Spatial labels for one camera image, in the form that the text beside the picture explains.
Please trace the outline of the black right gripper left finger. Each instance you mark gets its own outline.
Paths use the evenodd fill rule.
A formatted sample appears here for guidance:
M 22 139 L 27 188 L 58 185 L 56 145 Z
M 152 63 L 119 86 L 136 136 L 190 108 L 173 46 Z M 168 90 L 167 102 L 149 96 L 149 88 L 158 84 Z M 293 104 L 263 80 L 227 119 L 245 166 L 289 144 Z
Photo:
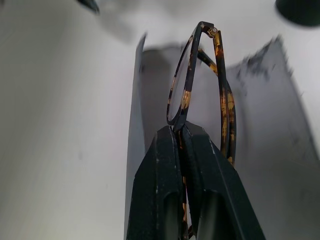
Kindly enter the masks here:
M 186 240 L 186 154 L 176 132 L 159 129 L 133 180 L 127 240 Z

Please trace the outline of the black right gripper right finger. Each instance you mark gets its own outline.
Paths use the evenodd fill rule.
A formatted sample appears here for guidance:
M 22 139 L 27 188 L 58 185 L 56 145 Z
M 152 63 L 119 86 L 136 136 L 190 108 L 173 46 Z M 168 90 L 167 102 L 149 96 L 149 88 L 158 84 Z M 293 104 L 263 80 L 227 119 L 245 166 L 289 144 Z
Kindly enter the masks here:
M 197 240 L 264 240 L 235 168 L 206 131 L 191 122 L 181 130 L 183 175 L 192 232 Z

